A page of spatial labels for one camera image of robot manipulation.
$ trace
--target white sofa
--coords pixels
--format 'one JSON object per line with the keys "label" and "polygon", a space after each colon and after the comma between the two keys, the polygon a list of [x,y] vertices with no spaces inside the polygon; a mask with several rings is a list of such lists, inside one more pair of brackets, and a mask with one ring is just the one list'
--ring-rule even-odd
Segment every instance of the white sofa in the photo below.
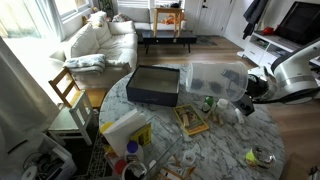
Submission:
{"label": "white sofa", "polygon": [[137,64],[138,38],[132,21],[106,22],[102,27],[89,23],[72,37],[61,43],[61,48],[50,59],[55,66],[64,65],[66,59],[89,54],[104,54],[105,69],[102,73],[73,73],[80,89],[111,88],[123,76],[132,72]]}
{"label": "white sofa", "polygon": [[[139,37],[139,42],[142,41],[142,31],[153,30],[154,9],[149,8],[131,8],[119,7],[118,13],[128,16],[133,22],[136,33]],[[158,30],[174,30],[174,24],[163,24],[160,21],[167,17],[168,14],[160,13],[158,16]],[[186,21],[182,20],[181,29],[186,30]]]}

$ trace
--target tape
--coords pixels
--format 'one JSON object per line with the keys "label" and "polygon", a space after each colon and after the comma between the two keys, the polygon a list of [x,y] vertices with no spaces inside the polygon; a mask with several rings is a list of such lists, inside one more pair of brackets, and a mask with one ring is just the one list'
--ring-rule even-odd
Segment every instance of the tape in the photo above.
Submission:
{"label": "tape", "polygon": [[35,180],[37,176],[37,166],[30,166],[22,175],[21,180]]}

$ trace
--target chair back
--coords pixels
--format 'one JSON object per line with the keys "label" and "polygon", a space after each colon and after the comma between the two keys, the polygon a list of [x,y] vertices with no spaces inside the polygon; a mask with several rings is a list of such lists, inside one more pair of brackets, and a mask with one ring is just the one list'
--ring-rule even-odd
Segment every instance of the chair back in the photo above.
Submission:
{"label": "chair back", "polygon": [[78,128],[85,130],[93,116],[93,108],[85,90],[81,91],[78,100],[69,111]]}
{"label": "chair back", "polygon": [[81,91],[78,85],[66,67],[63,67],[61,72],[49,81],[49,84],[58,94],[62,102],[69,108],[72,107]]}

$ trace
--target white paper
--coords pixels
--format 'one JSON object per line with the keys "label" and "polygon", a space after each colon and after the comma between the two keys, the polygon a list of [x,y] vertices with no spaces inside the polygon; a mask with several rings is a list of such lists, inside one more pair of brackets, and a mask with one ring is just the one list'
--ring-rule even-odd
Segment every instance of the white paper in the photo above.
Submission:
{"label": "white paper", "polygon": [[112,149],[119,157],[123,157],[130,136],[146,124],[146,117],[134,109],[119,118],[103,132]]}

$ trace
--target throw blanket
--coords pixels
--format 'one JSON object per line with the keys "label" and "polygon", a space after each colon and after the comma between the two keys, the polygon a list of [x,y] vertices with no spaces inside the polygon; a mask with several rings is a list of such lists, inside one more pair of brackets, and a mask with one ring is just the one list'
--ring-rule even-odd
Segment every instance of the throw blanket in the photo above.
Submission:
{"label": "throw blanket", "polygon": [[63,66],[67,67],[71,73],[99,73],[105,68],[106,56],[103,54],[92,54],[77,58],[67,59]]}

